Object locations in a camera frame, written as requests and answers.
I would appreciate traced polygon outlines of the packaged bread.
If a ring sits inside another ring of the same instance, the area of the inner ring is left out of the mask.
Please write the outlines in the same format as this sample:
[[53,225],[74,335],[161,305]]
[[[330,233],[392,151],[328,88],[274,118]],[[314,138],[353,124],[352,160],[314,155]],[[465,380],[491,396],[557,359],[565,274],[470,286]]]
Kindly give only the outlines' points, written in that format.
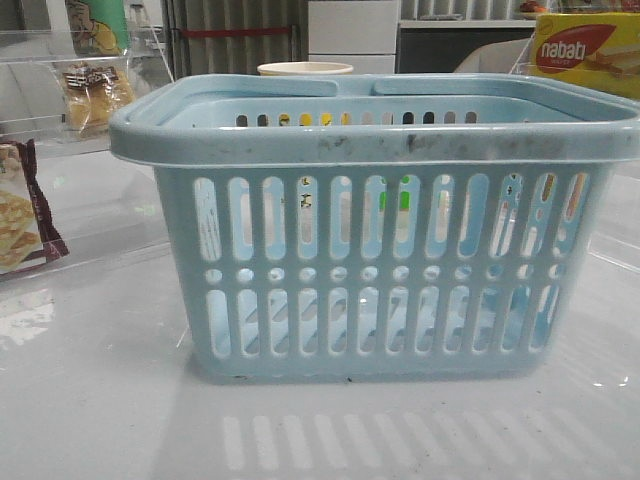
[[62,72],[61,86],[67,124],[80,136],[105,131],[111,115],[135,99],[125,72],[114,65],[71,65]]

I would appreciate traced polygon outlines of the light blue plastic basket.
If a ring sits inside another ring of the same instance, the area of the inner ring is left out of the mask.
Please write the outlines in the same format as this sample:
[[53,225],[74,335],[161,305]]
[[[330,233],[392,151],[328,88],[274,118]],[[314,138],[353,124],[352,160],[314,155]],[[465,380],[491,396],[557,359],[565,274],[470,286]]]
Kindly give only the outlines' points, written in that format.
[[211,377],[496,377],[547,357],[639,105],[505,74],[201,75],[109,134],[153,170]]

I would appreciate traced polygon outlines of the cream paper cup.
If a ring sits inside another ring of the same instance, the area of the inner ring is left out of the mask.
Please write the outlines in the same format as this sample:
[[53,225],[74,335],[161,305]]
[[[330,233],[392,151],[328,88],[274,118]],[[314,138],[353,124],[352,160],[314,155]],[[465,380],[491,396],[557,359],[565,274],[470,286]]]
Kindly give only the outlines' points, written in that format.
[[354,71],[354,67],[336,62],[299,61],[261,64],[257,71],[261,76],[347,75]]

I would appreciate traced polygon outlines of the white drawer cabinet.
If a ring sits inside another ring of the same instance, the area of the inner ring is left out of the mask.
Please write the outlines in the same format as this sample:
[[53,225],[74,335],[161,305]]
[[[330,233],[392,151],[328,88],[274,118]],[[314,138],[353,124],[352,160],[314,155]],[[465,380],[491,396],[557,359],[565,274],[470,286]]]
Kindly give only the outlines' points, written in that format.
[[308,59],[344,63],[356,74],[393,74],[398,1],[310,1]]

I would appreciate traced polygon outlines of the clear acrylic stand right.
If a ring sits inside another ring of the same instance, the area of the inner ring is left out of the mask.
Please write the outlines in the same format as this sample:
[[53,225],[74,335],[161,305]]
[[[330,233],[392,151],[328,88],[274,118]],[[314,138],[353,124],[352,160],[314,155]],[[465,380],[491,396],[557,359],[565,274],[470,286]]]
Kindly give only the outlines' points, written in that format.
[[511,75],[530,75],[531,72],[531,54],[534,47],[534,37],[531,36],[528,39],[521,41],[523,46],[520,53],[517,55],[516,60],[509,70]]

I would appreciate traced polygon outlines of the maroon cracker snack bag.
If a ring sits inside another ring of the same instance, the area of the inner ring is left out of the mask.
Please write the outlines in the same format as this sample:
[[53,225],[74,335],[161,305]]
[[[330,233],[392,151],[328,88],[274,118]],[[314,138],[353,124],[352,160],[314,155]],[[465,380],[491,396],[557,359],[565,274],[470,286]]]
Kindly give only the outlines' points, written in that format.
[[61,259],[69,249],[54,226],[38,183],[33,140],[1,144],[1,275],[8,277]]

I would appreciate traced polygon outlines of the clear acrylic display shelf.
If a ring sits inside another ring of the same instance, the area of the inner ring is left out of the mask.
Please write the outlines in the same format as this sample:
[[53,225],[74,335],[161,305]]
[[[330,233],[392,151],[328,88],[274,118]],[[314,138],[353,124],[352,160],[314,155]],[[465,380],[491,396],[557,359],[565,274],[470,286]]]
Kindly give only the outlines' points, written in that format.
[[166,84],[172,75],[164,54],[163,32],[156,26],[128,30],[129,49],[119,56],[82,56],[70,31],[6,31],[1,35],[1,139],[33,140],[41,156],[64,156],[106,150],[108,128],[80,136],[69,128],[61,86],[71,65],[114,65],[123,70],[138,99]]

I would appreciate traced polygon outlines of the green cartoon snack package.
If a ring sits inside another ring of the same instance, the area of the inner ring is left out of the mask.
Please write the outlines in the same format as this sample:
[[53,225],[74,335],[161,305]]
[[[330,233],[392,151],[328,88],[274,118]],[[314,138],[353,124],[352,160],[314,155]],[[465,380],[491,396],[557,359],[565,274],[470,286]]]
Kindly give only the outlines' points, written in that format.
[[66,0],[72,44],[82,56],[119,56],[129,49],[124,3],[120,0]]

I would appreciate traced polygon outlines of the yellow nabati wafer box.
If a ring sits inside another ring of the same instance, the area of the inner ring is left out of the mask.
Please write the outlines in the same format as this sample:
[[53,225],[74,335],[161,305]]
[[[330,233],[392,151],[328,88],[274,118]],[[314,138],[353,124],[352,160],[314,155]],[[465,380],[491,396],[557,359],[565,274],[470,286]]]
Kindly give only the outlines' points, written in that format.
[[540,15],[527,73],[637,100],[639,14]]

